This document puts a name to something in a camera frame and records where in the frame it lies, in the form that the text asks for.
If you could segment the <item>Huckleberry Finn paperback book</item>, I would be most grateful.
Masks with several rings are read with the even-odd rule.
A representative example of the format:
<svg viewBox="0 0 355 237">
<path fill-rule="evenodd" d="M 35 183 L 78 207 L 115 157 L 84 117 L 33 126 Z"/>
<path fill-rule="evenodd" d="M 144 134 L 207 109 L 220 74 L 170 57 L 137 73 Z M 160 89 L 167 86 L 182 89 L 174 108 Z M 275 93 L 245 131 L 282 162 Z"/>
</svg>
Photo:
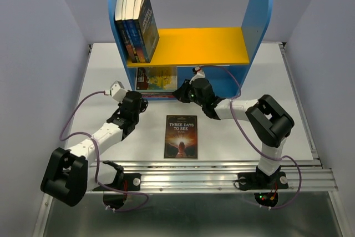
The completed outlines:
<svg viewBox="0 0 355 237">
<path fill-rule="evenodd" d="M 139 67 L 136 72 L 135 89 L 143 92 L 172 92 L 178 88 L 176 67 Z"/>
</svg>

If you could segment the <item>Three Days to See book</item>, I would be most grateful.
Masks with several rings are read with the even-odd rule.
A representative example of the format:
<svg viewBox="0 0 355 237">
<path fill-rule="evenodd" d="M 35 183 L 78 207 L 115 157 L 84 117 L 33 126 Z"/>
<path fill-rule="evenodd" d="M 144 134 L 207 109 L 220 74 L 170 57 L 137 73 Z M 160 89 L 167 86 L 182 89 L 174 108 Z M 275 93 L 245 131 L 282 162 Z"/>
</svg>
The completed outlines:
<svg viewBox="0 0 355 237">
<path fill-rule="evenodd" d="M 167 115 L 165 159 L 197 159 L 197 116 Z"/>
</svg>

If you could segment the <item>Nineteen Eighty-Four book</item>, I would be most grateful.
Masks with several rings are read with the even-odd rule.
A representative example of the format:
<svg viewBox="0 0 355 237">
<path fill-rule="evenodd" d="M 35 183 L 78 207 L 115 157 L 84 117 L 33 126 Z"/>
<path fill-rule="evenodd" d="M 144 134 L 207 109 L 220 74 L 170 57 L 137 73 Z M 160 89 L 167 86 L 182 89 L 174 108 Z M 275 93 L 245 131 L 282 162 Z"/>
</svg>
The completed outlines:
<svg viewBox="0 0 355 237">
<path fill-rule="evenodd" d="M 145 62 L 150 63 L 159 41 L 159 32 L 150 0 L 142 0 L 138 22 L 143 40 L 141 47 L 144 52 Z"/>
</svg>

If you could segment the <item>dark orange cover book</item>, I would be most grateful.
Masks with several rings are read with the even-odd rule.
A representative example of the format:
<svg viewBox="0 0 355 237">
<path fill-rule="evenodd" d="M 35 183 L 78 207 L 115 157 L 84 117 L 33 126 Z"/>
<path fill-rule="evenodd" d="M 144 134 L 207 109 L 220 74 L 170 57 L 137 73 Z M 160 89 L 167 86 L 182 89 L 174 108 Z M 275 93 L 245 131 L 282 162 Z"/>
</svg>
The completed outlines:
<svg viewBox="0 0 355 237">
<path fill-rule="evenodd" d="M 136 90 L 142 94 L 172 94 L 175 90 Z"/>
</svg>

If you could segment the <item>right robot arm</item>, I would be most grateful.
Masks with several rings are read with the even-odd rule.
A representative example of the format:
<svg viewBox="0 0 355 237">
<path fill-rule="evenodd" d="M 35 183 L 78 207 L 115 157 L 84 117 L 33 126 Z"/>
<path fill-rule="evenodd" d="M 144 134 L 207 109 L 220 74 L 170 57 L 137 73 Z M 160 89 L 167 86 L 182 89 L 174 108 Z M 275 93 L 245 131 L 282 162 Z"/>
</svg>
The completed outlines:
<svg viewBox="0 0 355 237">
<path fill-rule="evenodd" d="M 271 95 L 244 101 L 222 98 L 215 94 L 206 78 L 197 78 L 186 79 L 180 88 L 173 91 L 173 96 L 182 103 L 197 104 L 210 119 L 234 119 L 242 135 L 260 155 L 256 183 L 268 187 L 275 181 L 275 175 L 280 171 L 283 146 L 295 122 Z M 261 149 L 257 149 L 242 130 L 241 120 L 251 124 L 261 141 Z"/>
</svg>

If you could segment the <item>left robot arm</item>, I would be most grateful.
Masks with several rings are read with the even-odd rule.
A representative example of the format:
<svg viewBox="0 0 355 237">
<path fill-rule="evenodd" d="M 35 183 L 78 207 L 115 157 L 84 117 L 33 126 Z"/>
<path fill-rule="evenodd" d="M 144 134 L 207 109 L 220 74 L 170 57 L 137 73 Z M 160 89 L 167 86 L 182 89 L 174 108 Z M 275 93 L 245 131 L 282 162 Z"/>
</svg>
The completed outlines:
<svg viewBox="0 0 355 237">
<path fill-rule="evenodd" d="M 136 127 L 140 113 L 148 106 L 141 93 L 125 91 L 112 93 L 118 97 L 119 108 L 94 134 L 68 149 L 55 149 L 40 185 L 42 192 L 67 204 L 77 205 L 87 191 L 101 187 L 128 195 L 139 195 L 133 183 L 124 178 L 124 169 L 113 161 L 100 161 L 102 152 L 123 141 Z"/>
</svg>

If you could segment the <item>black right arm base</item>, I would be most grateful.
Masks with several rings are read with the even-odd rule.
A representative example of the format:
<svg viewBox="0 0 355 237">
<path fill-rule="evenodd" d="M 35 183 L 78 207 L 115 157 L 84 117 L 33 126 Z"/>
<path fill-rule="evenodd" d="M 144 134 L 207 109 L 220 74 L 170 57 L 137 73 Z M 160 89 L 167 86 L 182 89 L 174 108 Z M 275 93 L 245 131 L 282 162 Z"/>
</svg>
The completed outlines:
<svg viewBox="0 0 355 237">
<path fill-rule="evenodd" d="M 257 172 L 238 173 L 234 185 L 242 191 L 289 188 L 285 172 L 278 172 L 271 176 Z"/>
</svg>

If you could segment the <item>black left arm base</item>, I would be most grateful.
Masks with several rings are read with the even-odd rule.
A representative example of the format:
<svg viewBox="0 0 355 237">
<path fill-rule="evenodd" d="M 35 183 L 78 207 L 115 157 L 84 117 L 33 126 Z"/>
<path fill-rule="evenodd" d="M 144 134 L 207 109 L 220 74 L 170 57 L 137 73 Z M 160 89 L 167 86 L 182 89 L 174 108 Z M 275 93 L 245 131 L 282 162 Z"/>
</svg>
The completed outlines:
<svg viewBox="0 0 355 237">
<path fill-rule="evenodd" d="M 105 184 L 106 186 L 118 189 L 122 191 L 128 191 L 131 189 L 132 191 L 138 191 L 139 189 L 134 189 L 133 180 L 134 178 L 138 178 L 137 175 L 124 175 L 124 168 L 121 165 L 117 165 L 116 163 L 106 160 L 103 161 L 104 166 L 113 167 L 115 170 L 115 177 L 113 181 L 109 184 Z M 103 196 L 103 203 L 112 209 L 120 209 L 124 206 L 128 199 L 128 194 L 118 194 L 118 195 L 108 195 Z"/>
</svg>

